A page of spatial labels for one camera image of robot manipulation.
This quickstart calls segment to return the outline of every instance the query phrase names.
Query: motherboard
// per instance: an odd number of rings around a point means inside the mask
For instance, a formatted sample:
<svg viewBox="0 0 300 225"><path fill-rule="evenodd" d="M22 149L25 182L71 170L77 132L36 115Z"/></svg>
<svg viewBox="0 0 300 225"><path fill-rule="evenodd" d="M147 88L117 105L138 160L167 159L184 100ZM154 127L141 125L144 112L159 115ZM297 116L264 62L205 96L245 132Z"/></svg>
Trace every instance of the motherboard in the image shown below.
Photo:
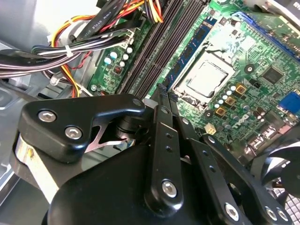
<svg viewBox="0 0 300 225"><path fill-rule="evenodd" d="M105 51L90 89L150 98L162 83L199 134L248 161L299 122L299 28L242 0L212 0L181 20L195 4L174 5L165 27L144 22L125 48Z"/></svg>

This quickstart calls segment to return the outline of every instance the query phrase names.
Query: yellow wire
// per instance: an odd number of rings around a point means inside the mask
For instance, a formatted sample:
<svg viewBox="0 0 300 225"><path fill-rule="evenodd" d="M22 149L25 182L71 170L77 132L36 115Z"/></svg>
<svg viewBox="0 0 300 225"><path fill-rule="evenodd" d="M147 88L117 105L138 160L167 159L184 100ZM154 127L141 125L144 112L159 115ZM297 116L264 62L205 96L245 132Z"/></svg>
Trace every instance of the yellow wire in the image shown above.
<svg viewBox="0 0 300 225"><path fill-rule="evenodd" d="M72 75L68 72L68 70L66 69L65 65L61 66L61 68L66 73L66 75L70 78L70 80L72 81L72 83L74 83L74 86L75 86L75 89L76 89L76 92L77 92L77 97L79 97L79 95L80 95L79 89L78 89L78 86L76 85L76 82L74 81Z"/></svg>
<svg viewBox="0 0 300 225"><path fill-rule="evenodd" d="M145 1L141 1L141 2L139 2L139 3L137 3L137 4L133 5L133 6L129 7L129 8L127 9L127 11L130 11L130 10L132 10L132 9L134 9L134 8L138 8L140 5L142 5L142 4L144 4L144 3L145 3Z"/></svg>
<svg viewBox="0 0 300 225"><path fill-rule="evenodd" d="M79 19L79 18L84 18L84 17L88 17L88 16L85 16L85 15L78 15L78 16L75 16L74 18L72 18L71 20L74 21L76 19ZM63 28L64 26L67 26L67 25L70 25L70 21L68 22L65 22L53 35L52 37L52 41L51 41L51 47L55 47L55 38L57 36L57 33L60 31L61 28ZM69 79L72 81L72 83L74 84L75 86L75 89L76 89L76 92L77 92L77 97L79 97L80 93L79 93L79 89L78 89L78 86L75 82L75 80L73 79L72 75L68 72L67 70L67 66L65 65L62 65L61 66L62 70L66 73L66 75L69 77Z"/></svg>

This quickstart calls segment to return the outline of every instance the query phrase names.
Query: blue ram slot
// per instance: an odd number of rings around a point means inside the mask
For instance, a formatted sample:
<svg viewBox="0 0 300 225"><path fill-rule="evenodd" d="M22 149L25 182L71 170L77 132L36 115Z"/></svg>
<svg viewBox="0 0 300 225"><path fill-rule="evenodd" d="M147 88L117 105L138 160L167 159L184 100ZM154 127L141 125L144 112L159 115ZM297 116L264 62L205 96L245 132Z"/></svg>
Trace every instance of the blue ram slot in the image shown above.
<svg viewBox="0 0 300 225"><path fill-rule="evenodd" d="M167 89L169 90L173 83L176 81L177 77L181 74L185 66L188 64L190 59L193 57L194 53L200 47L202 42L210 33L211 29L217 23L217 20L212 17L206 17L205 20L200 24L199 29L194 33L194 36L189 41L186 48L181 53L177 63L168 73L165 78L164 83L168 84Z"/></svg>
<svg viewBox="0 0 300 225"><path fill-rule="evenodd" d="M274 37L270 36L268 32L260 27L251 17L249 17L244 12L236 12L232 14L232 16L236 16L242 20L244 20L246 23L248 23L250 26L252 26L255 30L257 30L261 35L263 35L265 38L267 38L269 41L271 41L273 44L275 44L277 47L279 47L282 51L287 53L288 55L292 56L294 59L296 59L298 62L300 62L300 58L297 57L296 53L291 51L288 47L286 47L284 44L282 44L280 41L275 39Z"/></svg>

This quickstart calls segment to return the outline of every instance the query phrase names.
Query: screw hole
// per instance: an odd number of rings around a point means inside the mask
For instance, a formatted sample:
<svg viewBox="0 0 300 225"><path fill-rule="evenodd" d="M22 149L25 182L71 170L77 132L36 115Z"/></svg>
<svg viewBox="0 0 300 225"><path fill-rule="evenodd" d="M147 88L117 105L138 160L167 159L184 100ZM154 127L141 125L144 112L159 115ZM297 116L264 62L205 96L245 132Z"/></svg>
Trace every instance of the screw hole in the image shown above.
<svg viewBox="0 0 300 225"><path fill-rule="evenodd" d="M208 153L207 153L207 151L203 151L203 154L204 154L204 155L206 155L206 156L208 156Z"/></svg>
<svg viewBox="0 0 300 225"><path fill-rule="evenodd" d="M210 170L211 170L213 173L216 172L215 168L214 168L212 165L210 165Z"/></svg>
<svg viewBox="0 0 300 225"><path fill-rule="evenodd" d="M166 133L165 134L168 138L172 139L173 138L173 135L169 134L169 133Z"/></svg>
<svg viewBox="0 0 300 225"><path fill-rule="evenodd" d="M165 148L168 152L173 152L173 149L170 146L166 146Z"/></svg>

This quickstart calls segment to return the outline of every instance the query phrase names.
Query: cable tie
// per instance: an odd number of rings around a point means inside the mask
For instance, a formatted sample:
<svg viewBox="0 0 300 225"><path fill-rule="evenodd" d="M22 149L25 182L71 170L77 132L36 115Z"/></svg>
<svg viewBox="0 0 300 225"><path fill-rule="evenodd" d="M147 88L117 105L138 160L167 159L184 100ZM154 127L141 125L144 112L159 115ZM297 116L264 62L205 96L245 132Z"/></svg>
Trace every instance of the cable tie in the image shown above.
<svg viewBox="0 0 300 225"><path fill-rule="evenodd" d="M72 18L70 18L68 21L69 21L70 24L74 23L73 20L72 20Z"/></svg>
<svg viewBox="0 0 300 225"><path fill-rule="evenodd" d="M72 57L72 56L73 56L73 53L72 53L72 51L71 51L69 45L66 45L65 48L66 48L66 51L67 51L67 56L68 56L69 58Z"/></svg>
<svg viewBox="0 0 300 225"><path fill-rule="evenodd" d="M47 36L47 40L48 40L49 43L52 42L52 37L53 37L53 34L49 34L49 35Z"/></svg>

